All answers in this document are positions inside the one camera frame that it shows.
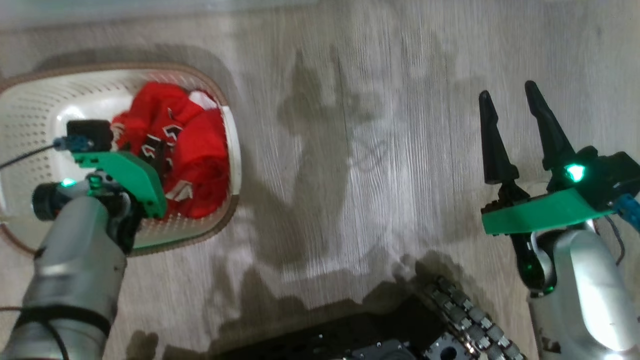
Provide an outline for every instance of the brown basket rim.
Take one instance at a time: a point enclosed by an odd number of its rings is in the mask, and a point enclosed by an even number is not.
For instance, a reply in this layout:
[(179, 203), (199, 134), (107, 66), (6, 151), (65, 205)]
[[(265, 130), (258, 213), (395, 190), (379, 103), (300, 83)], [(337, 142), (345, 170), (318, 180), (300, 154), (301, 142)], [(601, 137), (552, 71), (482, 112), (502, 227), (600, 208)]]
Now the brown basket rim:
[[(80, 74), (83, 72), (97, 72), (97, 71), (109, 71), (109, 70), (175, 70), (186, 72), (196, 78), (200, 79), (204, 82), (209, 88), (203, 89), (211, 93), (218, 101), (218, 103), (222, 106), (228, 106), (227, 98), (225, 97), (222, 90), (218, 84), (213, 81), (209, 76), (205, 75), (198, 69), (190, 67), (188, 65), (183, 65), (179, 63), (170, 63), (170, 62), (114, 62), (114, 63), (100, 63), (95, 65), (83, 65), (83, 66), (74, 66), (74, 67), (65, 67), (55, 70), (47, 70), (43, 72), (36, 72), (31, 74), (24, 74), (14, 76), (8, 79), (5, 79), (0, 83), (0, 95), (7, 91), (8, 89), (23, 83), (28, 83), (31, 81), (47, 79), (47, 78), (55, 78), (58, 76), (65, 75), (73, 75)], [(184, 238), (181, 240), (171, 241), (169, 243), (149, 246), (141, 249), (133, 249), (129, 257), (134, 256), (142, 256), (148, 254), (155, 254), (157, 252), (177, 249), (179, 247), (185, 247), (188, 245), (193, 245), (195, 243), (200, 243), (202, 241), (208, 240), (212, 236), (218, 234), (222, 229), (224, 229), (234, 213), (236, 212), (236, 208), (238, 205), (239, 196), (231, 194), (230, 195), (230, 203), (229, 208), (225, 215), (220, 219), (220, 221), (212, 227), (210, 230), (205, 231), (202, 234), (197, 236), (192, 236), (188, 238)], [(15, 248), (19, 253), (32, 256), (37, 249), (32, 249), (31, 247), (26, 246), (22, 243), (6, 226), (6, 224), (0, 224), (0, 232), (4, 233), (2, 236), (3, 240)]]

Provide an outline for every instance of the gray wood plank floor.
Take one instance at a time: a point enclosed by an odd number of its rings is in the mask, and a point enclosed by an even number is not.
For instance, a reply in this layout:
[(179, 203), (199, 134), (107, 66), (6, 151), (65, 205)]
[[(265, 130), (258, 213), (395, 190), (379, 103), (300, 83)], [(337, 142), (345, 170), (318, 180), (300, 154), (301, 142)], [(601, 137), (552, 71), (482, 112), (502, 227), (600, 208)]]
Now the gray wood plank floor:
[[(526, 189), (548, 179), (527, 79), (574, 147), (640, 159), (639, 20), (623, 1), (324, 0), (1, 33), (0, 74), (177, 61), (217, 81), (236, 117), (235, 217), (213, 239), (130, 260), (106, 359), (206, 358), (381, 311), (416, 263), (458, 281), (535, 358), (510, 242), (481, 228), (497, 189), (483, 183), (477, 95), (492, 93)], [(640, 309), (638, 236), (621, 227)], [(19, 304), (31, 260), (0, 241), (0, 264), (0, 305)], [(14, 320), (0, 315), (1, 343)]]

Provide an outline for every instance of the white plastic basket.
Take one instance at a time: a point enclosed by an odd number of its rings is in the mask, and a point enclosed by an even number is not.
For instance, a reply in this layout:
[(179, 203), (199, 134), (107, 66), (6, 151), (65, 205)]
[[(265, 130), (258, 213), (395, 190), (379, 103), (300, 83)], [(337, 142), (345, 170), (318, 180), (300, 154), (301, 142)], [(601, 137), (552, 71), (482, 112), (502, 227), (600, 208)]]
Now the white plastic basket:
[[(222, 109), (230, 161), (228, 196), (208, 217), (193, 220), (178, 214), (168, 220), (145, 220), (136, 235), (133, 255), (203, 240), (227, 224), (236, 210), (241, 185), (240, 146), (227, 100), (217, 84), (201, 72), (171, 63), (115, 63), (56, 70), (9, 79), (0, 85), (0, 163), (51, 143), (66, 133), (69, 120), (109, 119), (128, 110), (133, 97), (149, 81), (203, 90)], [(82, 179), (70, 154), (49, 150), (0, 172), (0, 229), (22, 250), (33, 252), (51, 226), (31, 209), (36, 185), (64, 178)]]

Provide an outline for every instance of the glowing green led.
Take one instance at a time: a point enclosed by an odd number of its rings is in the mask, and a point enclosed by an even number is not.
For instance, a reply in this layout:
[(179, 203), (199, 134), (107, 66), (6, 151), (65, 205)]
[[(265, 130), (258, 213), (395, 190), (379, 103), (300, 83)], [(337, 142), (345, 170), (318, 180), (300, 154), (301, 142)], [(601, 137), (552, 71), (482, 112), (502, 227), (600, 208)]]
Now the glowing green led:
[(578, 183), (584, 178), (584, 167), (582, 165), (571, 164), (565, 167), (565, 169), (574, 183)]
[(76, 181), (69, 178), (62, 180), (62, 182), (60, 183), (60, 185), (64, 186), (65, 188), (74, 186), (75, 184), (76, 184)]

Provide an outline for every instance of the cable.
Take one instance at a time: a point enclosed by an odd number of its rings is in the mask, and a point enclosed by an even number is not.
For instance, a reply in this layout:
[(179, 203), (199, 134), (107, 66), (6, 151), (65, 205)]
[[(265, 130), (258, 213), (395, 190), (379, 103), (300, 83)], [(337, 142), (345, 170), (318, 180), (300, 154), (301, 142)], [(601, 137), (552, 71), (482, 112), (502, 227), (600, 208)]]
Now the cable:
[(49, 149), (53, 149), (55, 146), (56, 145), (51, 144), (51, 145), (47, 145), (45, 147), (41, 147), (39, 149), (35, 149), (35, 150), (29, 151), (29, 152), (25, 152), (24, 154), (22, 154), (20, 156), (17, 156), (16, 158), (11, 159), (11, 160), (7, 161), (6, 163), (0, 164), (0, 170), (6, 168), (9, 165), (13, 165), (13, 164), (17, 163), (18, 161), (22, 161), (22, 160), (24, 160), (24, 159), (26, 159), (26, 158), (28, 158), (30, 156), (34, 156), (35, 154), (39, 154), (39, 153), (41, 153), (43, 151), (46, 151), (46, 150), (49, 150)]
[[(0, 307), (0, 313), (5, 312), (5, 311), (16, 311), (17, 312), (17, 311), (22, 311), (22, 308), (19, 307), (19, 306), (2, 306), (2, 307)], [(47, 329), (47, 331), (49, 331), (49, 333), (53, 337), (53, 340), (58, 345), (58, 348), (60, 349), (60, 353), (62, 354), (62, 360), (69, 360), (69, 352), (67, 351), (67, 346), (65, 345), (65, 342), (62, 341), (62, 337), (60, 336), (60, 333), (56, 330), (56, 328), (51, 326), (51, 324), (49, 322), (46, 322), (46, 321), (42, 321), (42, 322), (38, 322), (38, 323), (40, 325), (42, 325), (42, 327)]]
[(622, 241), (622, 236), (620, 236), (620, 230), (618, 230), (618, 227), (613, 222), (613, 220), (611, 220), (610, 217), (604, 217), (604, 218), (607, 219), (607, 221), (609, 222), (609, 225), (611, 225), (611, 230), (613, 230), (613, 235), (616, 236), (618, 244), (620, 245), (620, 257), (618, 257), (618, 260), (616, 260), (616, 266), (618, 266), (622, 262), (622, 259), (625, 258), (625, 254), (627, 253), (627, 251), (625, 250), (625, 243)]

